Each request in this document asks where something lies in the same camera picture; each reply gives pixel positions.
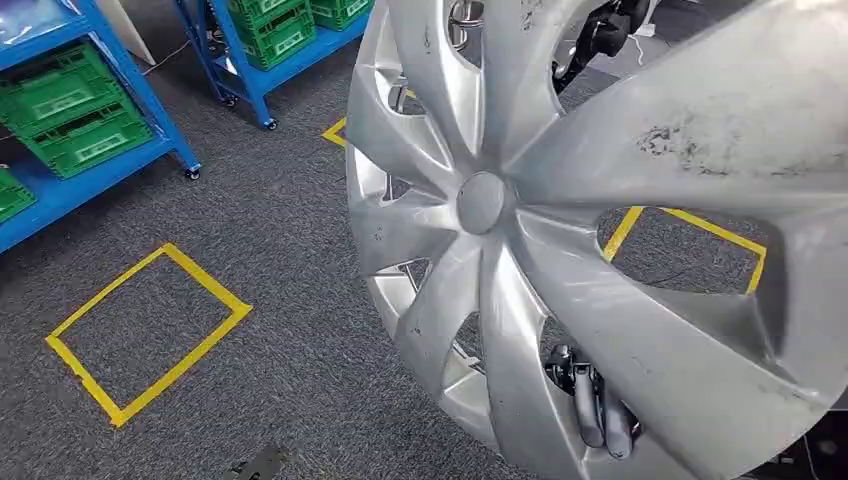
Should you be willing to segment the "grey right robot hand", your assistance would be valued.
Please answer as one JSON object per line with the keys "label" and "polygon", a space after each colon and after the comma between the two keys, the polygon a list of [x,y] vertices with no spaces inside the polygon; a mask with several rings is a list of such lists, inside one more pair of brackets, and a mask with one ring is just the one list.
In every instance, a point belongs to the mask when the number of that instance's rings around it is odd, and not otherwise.
{"label": "grey right robot hand", "polygon": [[630,457],[641,424],[579,349],[553,347],[544,362],[549,379],[573,399],[579,434],[588,447],[605,448],[617,460]]}

